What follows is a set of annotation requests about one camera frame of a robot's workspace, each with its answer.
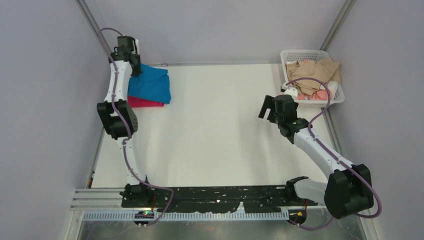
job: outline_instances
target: white table surface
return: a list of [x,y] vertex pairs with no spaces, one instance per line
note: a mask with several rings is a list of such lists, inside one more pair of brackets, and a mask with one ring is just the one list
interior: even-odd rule
[[[317,165],[258,118],[265,95],[280,93],[280,64],[170,66],[169,105],[135,108],[138,161],[150,183],[168,187],[279,185],[299,176],[326,182]],[[312,119],[320,108],[300,106]],[[313,124],[331,144],[324,119]],[[126,185],[124,160],[104,134],[93,188]]]

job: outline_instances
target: white plastic basket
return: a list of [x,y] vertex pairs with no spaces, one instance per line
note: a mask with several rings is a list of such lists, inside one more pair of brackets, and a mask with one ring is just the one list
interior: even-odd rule
[[[285,82],[289,82],[289,78],[287,77],[287,69],[286,62],[293,61],[303,61],[303,60],[313,60],[318,61],[321,59],[329,58],[330,55],[326,51],[321,50],[308,50],[308,49],[292,49],[292,50],[284,50],[280,54],[281,63],[282,63],[282,71],[284,72]],[[345,94],[343,93],[342,85],[337,85],[337,90],[334,94],[334,99],[330,102],[330,104],[339,104],[345,100]],[[309,106],[324,108],[327,105],[326,100],[294,100],[299,104],[308,104]]]

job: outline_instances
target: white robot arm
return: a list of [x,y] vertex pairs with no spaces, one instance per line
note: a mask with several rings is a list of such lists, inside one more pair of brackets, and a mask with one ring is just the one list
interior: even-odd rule
[[294,178],[286,183],[289,194],[293,198],[309,199],[325,205],[337,219],[371,208],[374,205],[371,191],[340,162],[352,167],[371,185],[369,169],[363,164],[354,165],[331,146],[319,141],[329,152],[324,150],[318,143],[317,133],[313,128],[308,128],[309,122],[298,118],[298,105],[289,94],[276,97],[267,95],[259,114],[259,118],[264,118],[266,110],[270,109],[267,119],[277,124],[281,135],[302,149],[328,179],[327,183],[322,183],[305,176]]
[[[141,179],[146,179],[147,175],[143,171],[139,161],[136,161],[135,148],[133,147],[134,138],[129,138],[126,126],[119,118],[117,112],[112,106],[114,103],[116,109],[125,118],[130,133],[133,134],[138,129],[137,116],[128,104],[128,85],[131,76],[138,76],[141,71],[140,54],[138,53],[139,41],[130,36],[118,37],[118,46],[114,48],[111,57],[116,64],[110,63],[110,83],[104,102],[97,104],[97,112],[103,123],[106,133],[115,139],[121,150],[122,159],[127,159],[133,172]],[[124,157],[123,147],[126,147],[126,158]],[[140,182],[131,174],[126,167],[126,179],[130,185],[138,185]]]

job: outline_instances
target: gray wall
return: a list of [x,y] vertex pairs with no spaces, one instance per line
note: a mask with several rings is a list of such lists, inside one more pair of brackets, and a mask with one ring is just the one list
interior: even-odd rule
[[91,1],[97,20],[140,40],[146,64],[279,63],[284,49],[319,49],[344,2]]
[[57,240],[87,184],[109,65],[73,0],[2,0],[0,29],[0,238]]
[[345,154],[371,169],[384,240],[423,239],[424,1],[357,1],[329,48],[344,103],[331,107]]

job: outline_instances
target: purple cable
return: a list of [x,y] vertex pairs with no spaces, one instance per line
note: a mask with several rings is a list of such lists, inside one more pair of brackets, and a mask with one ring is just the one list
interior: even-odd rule
[[319,226],[319,227],[310,227],[310,226],[303,226],[303,225],[298,225],[295,221],[293,221],[293,220],[291,220],[291,219],[289,219],[288,220],[290,223],[292,223],[292,224],[294,224],[294,225],[296,225],[296,226],[298,226],[299,228],[301,228],[301,229],[305,229],[305,230],[310,230],[310,231],[316,231],[316,230],[321,230],[321,229],[325,229],[326,227],[328,227],[333,221],[334,221],[334,217],[332,216],[331,218],[330,218],[330,220],[326,223],[326,224],[324,224],[324,225],[322,225],[322,226]]
[[[300,80],[312,80],[312,81],[315,81],[315,82],[318,82],[319,84],[321,84],[324,88],[325,88],[325,91],[327,92],[327,95],[328,95],[328,100],[327,100],[327,104],[326,104],[326,106],[324,107],[324,109],[322,109],[322,111],[319,113],[319,114],[317,114],[316,116],[314,116],[311,120],[310,120],[310,122],[309,122],[309,124],[307,125],[307,129],[308,129],[308,131],[309,131],[309,133],[310,133],[310,135],[315,139],[315,141],[332,157],[332,158],[334,158],[337,162],[339,162],[343,167],[345,167],[347,170],[349,170],[349,172],[351,172],[355,177],[357,177],[370,191],[371,191],[371,193],[374,195],[374,197],[375,197],[375,201],[377,202],[377,206],[378,206],[378,209],[377,209],[377,212],[376,213],[374,213],[374,214],[372,214],[372,215],[363,215],[363,214],[360,214],[360,213],[355,213],[355,215],[356,216],[358,216],[358,217],[361,217],[361,218],[366,218],[366,219],[373,219],[373,218],[376,218],[376,217],[378,217],[381,213],[382,213],[382,202],[381,202],[381,200],[380,200],[380,197],[379,197],[379,195],[377,194],[377,192],[374,190],[374,188],[362,177],[362,176],[360,176],[356,171],[354,171],[350,166],[348,166],[346,163],[344,163],[343,161],[341,161],[341,160],[339,160],[339,158],[332,152],[332,151],[330,151],[318,138],[316,138],[315,137],[315,134],[314,134],[314,132],[312,131],[312,122],[313,121],[315,121],[319,116],[321,116],[321,115],[323,115],[328,109],[329,109],[329,107],[330,107],[330,102],[331,102],[331,92],[330,92],[330,90],[329,90],[329,88],[325,85],[325,83],[324,82],[322,82],[322,81],[320,81],[320,80],[318,80],[318,79],[316,79],[316,78],[313,78],[313,77],[301,77],[301,78],[298,78],[298,79],[295,79],[295,80],[292,80],[292,81],[290,81],[290,82],[288,82],[288,83],[286,83],[285,85],[286,86],[288,86],[288,85],[290,85],[290,84],[292,84],[292,83],[295,83],[295,82],[297,82],[297,81],[300,81]],[[301,227],[302,229],[307,229],[307,230],[320,230],[320,229],[323,229],[323,228],[325,228],[325,227],[327,227],[332,221],[334,220],[334,218],[332,217],[331,219],[330,219],[330,221],[327,223],[327,224],[325,224],[324,226],[321,226],[321,227],[316,227],[316,228],[314,228],[314,227],[308,227],[308,226],[299,226],[299,227]]]
[[122,36],[122,33],[120,33],[118,30],[116,30],[116,29],[114,29],[114,28],[111,28],[111,27],[104,27],[104,28],[102,28],[102,29],[100,29],[100,31],[98,32],[98,38],[100,39],[100,42],[101,42],[101,45],[102,45],[102,47],[103,47],[103,49],[105,50],[105,52],[106,52],[106,54],[107,54],[107,56],[109,57],[109,59],[110,59],[110,61],[112,62],[112,64],[113,64],[113,68],[115,69],[115,79],[114,79],[114,82],[113,82],[113,90],[112,90],[112,100],[111,100],[111,104],[112,104],[112,108],[113,108],[113,110],[115,111],[115,113],[119,116],[119,118],[121,119],[121,121],[123,122],[123,124],[125,125],[125,128],[126,128],[126,132],[127,132],[127,134],[128,134],[128,137],[126,138],[126,139],[124,139],[123,141],[122,141],[122,149],[123,149],[123,158],[124,158],[124,160],[125,160],[125,164],[126,164],[126,167],[128,168],[128,170],[129,170],[129,172],[132,174],[132,176],[135,178],[135,179],[137,179],[141,184],[143,184],[143,185],[146,185],[146,186],[148,186],[148,187],[150,187],[150,188],[157,188],[157,189],[163,189],[163,190],[167,190],[167,191],[170,191],[171,192],[171,196],[170,196],[170,198],[169,198],[169,201],[168,201],[168,203],[166,204],[166,206],[165,206],[165,208],[163,209],[163,211],[162,211],[162,213],[159,215],[159,217],[157,217],[155,220],[153,220],[153,221],[151,221],[151,222],[149,222],[148,224],[147,224],[147,226],[151,226],[151,225],[153,225],[153,224],[155,224],[155,223],[157,223],[158,221],[159,221],[159,219],[161,219],[161,217],[162,217],[162,215],[168,210],[168,208],[169,208],[169,206],[171,205],[171,202],[172,202],[172,199],[174,198],[174,190],[172,190],[172,188],[169,188],[169,187],[162,187],[162,186],[156,186],[156,185],[152,185],[152,184],[149,184],[149,183],[147,183],[147,182],[144,182],[143,180],[141,180],[135,173],[134,173],[134,171],[133,171],[133,169],[131,168],[131,166],[130,166],[130,164],[129,164],[129,162],[128,162],[128,159],[127,159],[127,150],[126,150],[126,143],[127,143],[127,141],[128,140],[130,140],[133,136],[131,135],[131,131],[130,131],[130,126],[128,125],[128,123],[127,123],[127,121],[125,120],[125,118],[124,118],[124,116],[122,116],[122,114],[119,112],[119,110],[117,109],[117,107],[115,106],[115,91],[116,91],[116,87],[117,87],[117,82],[118,82],[118,74],[119,74],[119,72],[118,72],[118,67],[117,67],[117,65],[116,65],[116,63],[115,63],[115,61],[114,61],[114,59],[111,57],[111,51],[110,51],[110,49],[108,49],[108,47],[107,47],[107,44],[105,43],[105,41],[103,40],[103,38],[102,37],[100,37],[101,36],[101,34],[102,34],[102,31],[104,31],[104,30],[112,30],[112,31],[114,31],[114,32],[117,32],[118,34],[120,34],[121,36]]

